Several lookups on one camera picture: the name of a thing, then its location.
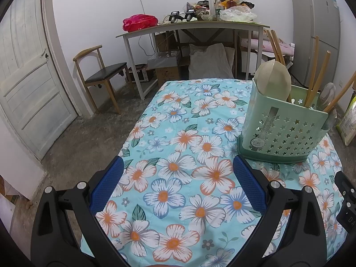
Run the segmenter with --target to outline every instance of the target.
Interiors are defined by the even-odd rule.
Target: door frame
[[[62,86],[65,90],[69,101],[73,105],[78,116],[90,117],[90,113],[86,108],[77,87],[74,84],[74,80],[69,72],[69,68],[65,61],[65,57],[59,42],[59,37],[57,33],[55,16],[53,12],[52,0],[41,0],[41,12],[42,12],[42,23],[44,27],[46,42],[49,47],[48,51],[51,55],[56,73]],[[9,121],[3,107],[0,104],[0,118],[4,121],[7,129],[13,136],[13,138],[18,142],[20,147],[26,152],[26,154],[41,167],[40,160],[27,146],[24,140],[20,137],[18,132],[15,130],[11,122]]]

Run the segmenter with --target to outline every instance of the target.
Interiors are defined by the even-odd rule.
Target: red plastic bag
[[[132,32],[140,29],[156,26],[158,19],[155,16],[138,14],[125,19],[123,22],[123,30]]]

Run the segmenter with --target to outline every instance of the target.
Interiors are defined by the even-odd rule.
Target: label sticker
[[[265,140],[258,138],[258,137],[251,140],[251,145],[253,147],[257,147],[257,148],[263,147],[265,145],[265,143],[266,143]]]

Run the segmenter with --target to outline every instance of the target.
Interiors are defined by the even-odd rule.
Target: floral bed sheet
[[[119,153],[126,172],[96,214],[131,266],[224,267],[244,245],[261,216],[232,166],[250,91],[244,80],[172,81],[148,105]],[[334,175],[342,166],[330,137],[303,163],[248,162],[284,187],[313,188],[330,258],[346,236],[336,221],[342,196]],[[265,255],[275,252],[288,218],[286,210]],[[81,250],[92,255],[85,238]]]

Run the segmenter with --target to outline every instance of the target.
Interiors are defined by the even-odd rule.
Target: blue foam pad
[[[105,208],[106,203],[115,190],[122,174],[123,159],[121,157],[117,157],[91,193],[89,209],[93,215],[97,212],[101,212]]]
[[[266,194],[244,161],[236,156],[233,162],[234,174],[249,199],[252,208],[262,215],[267,209]]]

